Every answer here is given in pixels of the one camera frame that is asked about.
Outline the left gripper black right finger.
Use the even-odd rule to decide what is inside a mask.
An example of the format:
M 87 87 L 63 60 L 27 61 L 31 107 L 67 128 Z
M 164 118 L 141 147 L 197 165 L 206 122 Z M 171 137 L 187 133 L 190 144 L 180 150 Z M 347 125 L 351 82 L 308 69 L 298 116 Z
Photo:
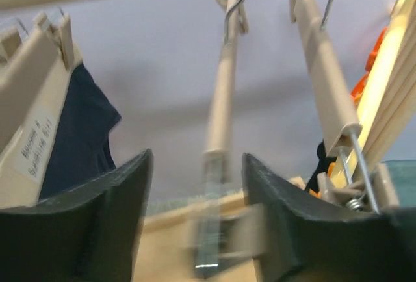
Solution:
M 414 281 L 415 209 L 354 212 L 318 199 L 242 156 L 250 205 L 265 212 L 263 281 Z

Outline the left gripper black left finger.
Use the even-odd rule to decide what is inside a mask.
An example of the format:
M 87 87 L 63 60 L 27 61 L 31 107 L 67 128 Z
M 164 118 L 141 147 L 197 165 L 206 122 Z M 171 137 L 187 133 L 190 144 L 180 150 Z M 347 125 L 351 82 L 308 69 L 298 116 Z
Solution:
M 33 207 L 1 211 L 2 281 L 130 281 L 153 173 L 146 150 Z

